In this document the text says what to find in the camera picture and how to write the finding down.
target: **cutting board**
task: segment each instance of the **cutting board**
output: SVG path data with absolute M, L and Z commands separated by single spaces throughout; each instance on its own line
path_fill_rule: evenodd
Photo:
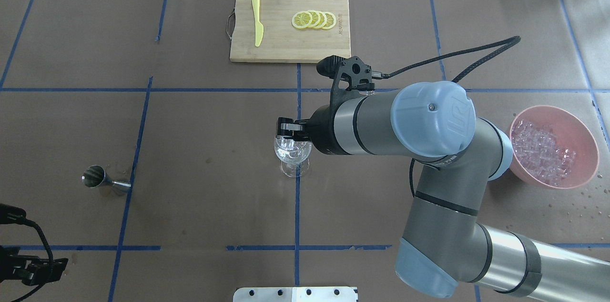
M 303 10 L 329 11 L 337 24 L 329 29 L 296 29 L 292 16 Z M 261 0 L 262 43 L 254 46 L 252 0 L 235 0 L 231 61 L 318 63 L 329 55 L 351 57 L 349 0 Z

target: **clear glass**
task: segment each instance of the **clear glass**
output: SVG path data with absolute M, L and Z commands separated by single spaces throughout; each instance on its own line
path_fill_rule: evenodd
M 308 141 L 276 138 L 273 143 L 276 156 L 280 159 L 280 169 L 291 178 L 303 176 L 309 170 L 309 154 L 312 144 Z

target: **metal plate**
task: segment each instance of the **metal plate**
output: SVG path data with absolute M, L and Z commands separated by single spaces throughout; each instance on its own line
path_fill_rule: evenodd
M 233 302 L 357 302 L 357 291 L 355 287 L 246 287 L 235 291 Z

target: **metal jigger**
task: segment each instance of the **metal jigger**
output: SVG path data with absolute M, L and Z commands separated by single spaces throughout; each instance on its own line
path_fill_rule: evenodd
M 86 187 L 92 189 L 109 185 L 112 188 L 112 191 L 119 196 L 125 195 L 131 189 L 130 183 L 113 181 L 110 177 L 108 177 L 106 171 L 100 165 L 88 167 L 85 172 L 83 172 L 81 179 Z

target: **black cable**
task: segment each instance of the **black cable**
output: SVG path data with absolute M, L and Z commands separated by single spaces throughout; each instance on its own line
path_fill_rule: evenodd
M 512 38 L 506 39 L 504 41 L 500 41 L 499 43 L 504 44 L 504 46 L 502 46 L 501 48 L 498 48 L 494 52 L 491 52 L 490 54 L 486 55 L 485 57 L 482 57 L 478 61 L 475 61 L 474 63 L 472 63 L 472 65 L 468 66 L 466 69 L 464 69 L 462 72 L 460 72 L 460 74 L 458 74 L 454 79 L 452 79 L 451 82 L 454 82 L 454 83 L 459 82 L 462 78 L 466 77 L 466 75 L 469 74 L 472 70 L 481 66 L 486 61 L 493 59 L 495 56 L 499 55 L 500 53 L 504 52 L 505 50 L 508 50 L 512 46 L 515 46 L 516 44 L 519 43 L 519 41 L 521 41 L 521 37 L 512 37 Z
M 49 246 L 48 241 L 46 241 L 46 237 L 44 237 L 44 233 L 43 233 L 42 229 L 40 228 L 39 225 L 37 225 L 36 222 L 31 221 L 31 220 L 24 220 L 23 224 L 25 224 L 26 226 L 29 226 L 31 228 L 34 228 L 36 230 L 36 232 L 38 233 L 38 235 L 40 237 L 40 241 L 42 241 L 42 245 L 44 246 L 44 249 L 46 250 L 47 256 L 49 257 L 49 275 L 47 276 L 46 280 L 44 280 L 41 284 L 37 285 L 37 287 L 32 289 L 29 293 L 21 296 L 20 298 L 18 298 L 16 300 L 11 301 L 11 302 L 21 302 L 21 301 L 25 300 L 26 298 L 28 298 L 29 296 L 32 296 L 34 293 L 39 291 L 40 288 L 42 288 L 51 279 L 51 276 L 53 274 L 53 252 L 51 252 L 51 247 Z
M 409 187 L 411 188 L 411 195 L 416 196 L 416 189 L 413 187 L 413 167 L 416 165 L 416 160 L 411 159 L 411 165 L 409 165 Z
M 496 43 L 491 43 L 491 44 L 486 44 L 484 46 L 470 48 L 468 50 L 458 50 L 456 52 L 451 52 L 449 54 L 441 55 L 440 57 L 431 58 L 431 59 L 428 59 L 428 60 L 425 60 L 425 61 L 420 61 L 419 63 L 415 63 L 415 64 L 412 64 L 412 65 L 403 67 L 400 70 L 396 70 L 395 72 L 392 72 L 391 74 L 382 74 L 380 78 L 375 78 L 375 79 L 388 79 L 388 78 L 392 78 L 392 77 L 396 76 L 397 74 L 401 74 L 401 73 L 405 72 L 406 70 L 411 70 L 413 68 L 416 68 L 416 67 L 419 67 L 419 66 L 422 66 L 422 65 L 425 65 L 425 64 L 434 63 L 435 61 L 439 61 L 441 59 L 445 59 L 445 58 L 449 58 L 449 57 L 455 57 L 456 55 L 462 55 L 462 54 L 466 54 L 466 53 L 477 52 L 479 50 L 487 50 L 488 48 L 494 48 L 494 47 L 501 46 L 503 44 L 508 44 L 508 43 L 514 41 L 514 43 L 511 45 L 511 47 L 512 47 L 515 44 L 517 44 L 520 40 L 521 40 L 521 37 L 512 37 L 512 38 L 509 38 L 509 39 L 506 39 L 506 40 L 498 41 Z

